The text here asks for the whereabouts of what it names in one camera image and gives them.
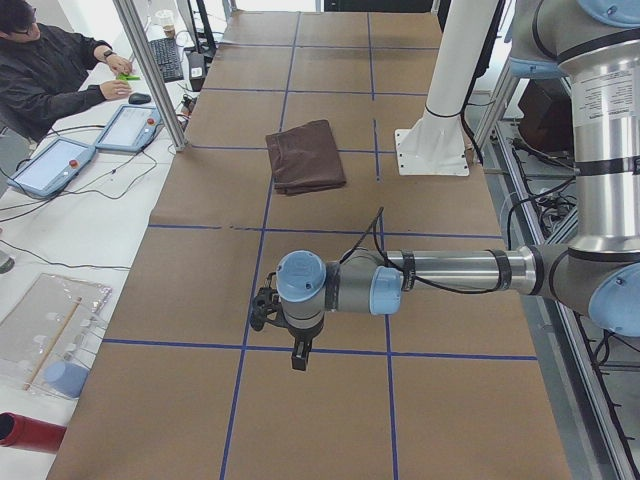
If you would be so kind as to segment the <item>paper coffee cup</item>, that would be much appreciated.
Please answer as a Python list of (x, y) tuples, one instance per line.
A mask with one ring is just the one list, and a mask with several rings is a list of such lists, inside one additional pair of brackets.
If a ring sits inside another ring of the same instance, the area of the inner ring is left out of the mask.
[(155, 12), (156, 23), (162, 28), (164, 35), (168, 39), (175, 38), (175, 19), (173, 11), (162, 9)]

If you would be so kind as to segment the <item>brown paper table cover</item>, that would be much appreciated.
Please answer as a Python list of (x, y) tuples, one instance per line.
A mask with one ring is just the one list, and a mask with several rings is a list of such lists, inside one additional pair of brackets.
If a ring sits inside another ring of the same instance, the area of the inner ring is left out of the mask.
[[(567, 479), (513, 292), (415, 289), (331, 313), (306, 371), (248, 324), (288, 252), (503, 245), (484, 172), (398, 172), (440, 29), (429, 14), (234, 15), (99, 348), (53, 479)], [(341, 188), (274, 190), (265, 137), (326, 119)]]

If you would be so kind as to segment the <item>blue cup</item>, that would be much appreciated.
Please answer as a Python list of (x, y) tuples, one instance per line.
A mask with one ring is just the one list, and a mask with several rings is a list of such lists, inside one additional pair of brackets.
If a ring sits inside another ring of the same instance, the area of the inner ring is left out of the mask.
[(77, 399), (84, 388), (89, 370), (81, 365), (57, 361), (44, 371), (44, 380), (55, 390), (70, 398)]

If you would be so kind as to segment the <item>clear acrylic rack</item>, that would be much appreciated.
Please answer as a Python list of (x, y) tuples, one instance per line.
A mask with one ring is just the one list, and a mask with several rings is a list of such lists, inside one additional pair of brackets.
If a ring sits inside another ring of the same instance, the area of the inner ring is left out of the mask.
[(45, 382), (44, 371), (57, 361), (90, 370), (108, 327), (101, 313), (111, 294), (112, 288), (101, 283), (52, 274), (37, 277), (1, 320), (1, 383), (22, 389), (73, 301), (81, 297), (82, 303), (28, 390), (70, 398)]

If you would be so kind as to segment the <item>aluminium frame post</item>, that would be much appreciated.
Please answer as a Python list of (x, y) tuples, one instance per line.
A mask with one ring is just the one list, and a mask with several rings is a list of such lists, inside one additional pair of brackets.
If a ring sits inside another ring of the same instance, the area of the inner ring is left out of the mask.
[(174, 149), (181, 152), (187, 146), (187, 139), (182, 129), (169, 92), (165, 86), (161, 72), (153, 57), (145, 28), (139, 18), (132, 0), (113, 0), (114, 7), (124, 28), (132, 51), (142, 70), (143, 77), (155, 100), (160, 116), (171, 138)]

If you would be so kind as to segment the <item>black keyboard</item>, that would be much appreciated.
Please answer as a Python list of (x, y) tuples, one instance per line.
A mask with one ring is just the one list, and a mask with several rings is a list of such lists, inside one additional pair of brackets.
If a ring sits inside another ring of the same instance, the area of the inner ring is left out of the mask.
[(150, 40), (148, 45), (164, 82), (174, 82), (184, 78), (180, 51), (174, 39)]

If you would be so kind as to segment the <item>computer mouse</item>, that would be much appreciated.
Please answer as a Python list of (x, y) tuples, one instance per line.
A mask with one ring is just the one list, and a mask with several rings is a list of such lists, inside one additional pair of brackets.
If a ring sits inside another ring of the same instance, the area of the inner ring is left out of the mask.
[(144, 93), (133, 93), (128, 97), (131, 105), (144, 105), (151, 102), (151, 96)]

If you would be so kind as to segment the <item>wooden dowel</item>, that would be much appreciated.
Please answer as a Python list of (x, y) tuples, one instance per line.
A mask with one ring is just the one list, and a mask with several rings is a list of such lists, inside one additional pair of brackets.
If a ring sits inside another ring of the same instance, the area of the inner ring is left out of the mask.
[(81, 297), (77, 297), (73, 301), (72, 308), (67, 313), (67, 315), (64, 317), (64, 320), (61, 322), (61, 324), (58, 327), (58, 329), (56, 330), (55, 334), (52, 336), (51, 341), (49, 342), (49, 344), (43, 350), (43, 355), (42, 355), (41, 359), (38, 361), (38, 363), (36, 364), (33, 372), (30, 374), (29, 378), (24, 382), (24, 385), (22, 387), (22, 389), (24, 391), (28, 391), (33, 386), (34, 381), (35, 381), (36, 377), (38, 376), (40, 370), (43, 368), (46, 360), (48, 359), (49, 355), (51, 354), (52, 350), (54, 349), (54, 347), (57, 344), (58, 340), (60, 339), (61, 335), (64, 333), (64, 330), (66, 329), (67, 325), (69, 324), (69, 322), (71, 321), (71, 319), (75, 315), (75, 313), (76, 313), (76, 311), (77, 311), (77, 309), (78, 309), (78, 307), (79, 307), (79, 305), (81, 303), (82, 303), (82, 298)]

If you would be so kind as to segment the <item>brown t-shirt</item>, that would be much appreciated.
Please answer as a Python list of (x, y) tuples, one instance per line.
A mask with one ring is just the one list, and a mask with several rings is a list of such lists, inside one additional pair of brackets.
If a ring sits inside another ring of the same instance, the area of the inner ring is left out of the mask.
[(299, 195), (346, 185), (342, 161), (326, 119), (265, 137), (274, 190)]

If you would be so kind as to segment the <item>person in black jacket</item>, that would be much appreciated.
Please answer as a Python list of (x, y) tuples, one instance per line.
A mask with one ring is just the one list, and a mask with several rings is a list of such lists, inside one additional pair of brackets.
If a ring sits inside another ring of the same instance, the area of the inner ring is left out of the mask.
[(58, 120), (129, 97), (119, 79), (81, 88), (100, 63), (116, 76), (132, 73), (107, 42), (37, 22), (26, 1), (1, 3), (1, 112), (24, 138), (39, 142)]

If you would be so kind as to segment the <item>red cylinder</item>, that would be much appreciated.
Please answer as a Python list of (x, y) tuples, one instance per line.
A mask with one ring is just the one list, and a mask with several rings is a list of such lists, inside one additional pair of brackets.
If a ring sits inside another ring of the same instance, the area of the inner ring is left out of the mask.
[(12, 412), (1, 414), (1, 446), (55, 454), (66, 427)]

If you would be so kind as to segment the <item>teach pendant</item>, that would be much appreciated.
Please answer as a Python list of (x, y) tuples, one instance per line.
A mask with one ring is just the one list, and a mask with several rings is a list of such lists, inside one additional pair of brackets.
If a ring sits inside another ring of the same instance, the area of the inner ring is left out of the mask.
[(32, 198), (49, 198), (63, 190), (96, 154), (93, 145), (57, 138), (20, 170), (7, 184)]
[(94, 145), (101, 151), (138, 153), (153, 141), (161, 122), (155, 107), (123, 104)]

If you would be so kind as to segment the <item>far teach pendant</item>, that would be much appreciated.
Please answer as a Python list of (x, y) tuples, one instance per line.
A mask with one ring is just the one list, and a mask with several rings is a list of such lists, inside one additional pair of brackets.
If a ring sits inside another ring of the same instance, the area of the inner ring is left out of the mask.
[(153, 141), (161, 122), (155, 107), (123, 104), (94, 145), (101, 151), (138, 153)]

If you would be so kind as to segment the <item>near teach pendant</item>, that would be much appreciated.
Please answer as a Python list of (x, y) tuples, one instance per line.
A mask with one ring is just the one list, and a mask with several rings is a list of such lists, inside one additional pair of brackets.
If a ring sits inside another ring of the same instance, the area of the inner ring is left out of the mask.
[(49, 198), (63, 190), (96, 154), (93, 145), (57, 138), (20, 170), (7, 184), (32, 198)]

